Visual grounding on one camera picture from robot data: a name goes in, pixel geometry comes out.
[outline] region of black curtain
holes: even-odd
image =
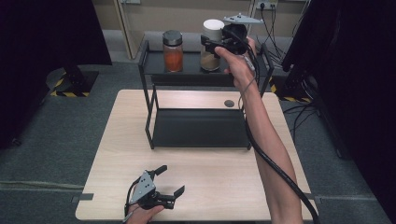
[[[111,64],[91,0],[0,1],[0,148],[49,91],[47,75],[79,64]]]
[[[285,69],[294,64],[288,80],[316,79],[339,137],[396,222],[396,2],[313,0],[306,15],[285,58]],[[321,17],[332,26],[305,29],[321,26]]]

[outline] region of black cable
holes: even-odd
[[[284,111],[282,111],[282,113],[284,113],[284,114],[288,114],[289,113],[289,111],[291,111],[291,110],[293,110],[293,109],[297,109],[297,108],[301,108],[301,107],[305,107],[306,105],[296,105],[296,106],[294,106],[294,107],[291,107],[291,108],[289,108],[289,109],[286,109],[286,110],[284,110]]]
[[[124,214],[125,214],[125,216],[128,215],[129,206],[132,205],[132,204],[129,204],[129,199],[130,199],[130,197],[131,197],[131,191],[132,191],[132,189],[134,188],[134,186],[135,186],[137,183],[139,183],[139,180],[140,180],[140,177],[137,178],[136,181],[134,181],[134,183],[132,183],[131,187],[129,187],[129,189],[128,189],[128,194],[126,195],[126,202],[125,202],[125,206],[124,206]]]
[[[262,43],[260,42],[259,37],[257,35],[256,35],[256,40],[259,43],[259,45],[261,46]],[[256,50],[258,50],[259,53],[262,53],[262,48],[256,47]],[[275,54],[269,50],[268,50],[268,52],[270,54],[271,60],[273,61],[273,63],[275,63],[274,66],[278,67],[278,68],[282,68],[281,61],[276,58]]]
[[[301,201],[305,204],[306,208],[308,211],[311,213],[311,216],[313,218],[313,221],[315,224],[319,224],[320,220],[318,218],[318,213],[315,210],[314,206],[312,205],[311,202],[309,202],[308,198],[306,195],[300,190],[300,188],[297,186],[297,184],[274,162],[269,158],[259,147],[257,142],[253,138],[253,134],[251,133],[250,128],[248,127],[248,120],[246,119],[246,129],[247,129],[247,138],[249,139],[251,145],[253,146],[254,150],[262,157],[263,160],[267,162],[271,168],[274,169],[274,171],[279,174],[280,177],[282,177],[283,180],[291,187],[291,189],[297,194],[297,196],[301,199]]]
[[[231,35],[235,40],[239,41],[242,45],[244,45],[245,49],[247,50],[247,55],[249,56],[250,61],[253,63],[255,79],[256,79],[257,85],[259,85],[260,84],[260,66],[259,66],[259,61],[257,60],[257,57],[254,54],[253,48],[249,44],[247,44],[244,40],[242,40],[238,35],[234,34],[232,31],[229,31],[229,30],[223,30],[223,31],[226,32],[227,34]]]
[[[318,113],[317,110],[315,110],[312,113],[308,114],[295,128],[293,128],[293,130],[297,130],[304,123],[304,121],[306,121],[309,117],[311,117],[311,115],[314,115],[316,113]]]
[[[256,80],[257,85],[260,85],[260,66],[259,66],[259,61],[257,60],[257,57],[254,55],[252,47],[247,44],[247,54],[249,55],[249,58],[251,61],[253,61],[253,66],[254,66],[254,72],[255,72],[255,77],[251,79],[251,81],[248,83],[248,85],[245,87],[244,91],[242,92],[241,96],[239,97],[238,100],[238,107],[239,110],[242,111],[241,107],[241,101],[242,101],[242,95],[245,93],[245,91],[248,89],[248,87],[253,83],[253,80]]]
[[[296,123],[298,118],[303,114],[303,112],[308,108],[308,106],[304,106],[303,109],[300,111],[300,113],[297,115],[297,118],[294,120],[294,124],[293,124],[293,135],[292,135],[292,139],[293,139],[293,143],[296,143]]]
[[[274,57],[273,57],[273,60],[274,60],[274,58],[276,58],[276,59],[277,59],[277,62],[276,62],[276,63],[278,63],[279,66],[281,66],[281,65],[280,65],[280,64],[281,64],[281,53],[284,53],[284,52],[283,52],[282,49],[280,49],[280,48],[277,46],[276,41],[275,41],[276,9],[274,8],[274,6],[271,6],[271,8],[272,8],[272,10],[271,10],[271,11],[272,11],[272,14],[271,14],[271,23],[272,23],[272,25],[271,25],[271,30],[270,30],[270,31],[268,31],[267,23],[265,22],[264,16],[263,16],[263,14],[262,14],[263,10],[261,10],[262,20],[263,20],[263,23],[264,23],[264,28],[265,28],[265,31],[266,31],[267,34],[268,34],[267,38],[264,40],[264,43],[266,43],[268,39],[271,40],[271,42],[272,42],[273,45],[274,45],[274,48],[275,48],[276,53],[273,53],[273,52],[270,51],[270,54],[273,54],[273,56],[274,56]]]

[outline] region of power outlet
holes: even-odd
[[[275,10],[277,7],[277,0],[259,0],[256,8],[261,9],[262,3],[264,3],[264,10]]]

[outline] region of forearm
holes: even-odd
[[[243,101],[253,138],[262,151],[296,182],[290,156],[268,117],[256,83],[252,83],[243,92]],[[295,223],[302,222],[299,198],[259,155],[256,154],[256,158],[273,222],[290,223],[292,220]]]

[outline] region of glass jar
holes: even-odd
[[[224,22],[219,20],[204,21],[203,35],[210,40],[220,41],[222,37],[221,29],[224,27]],[[201,67],[206,71],[214,71],[220,66],[220,59],[215,58],[215,55],[207,52],[205,46],[201,48]]]
[[[183,69],[183,40],[180,31],[170,30],[163,33],[163,61],[168,72]]]

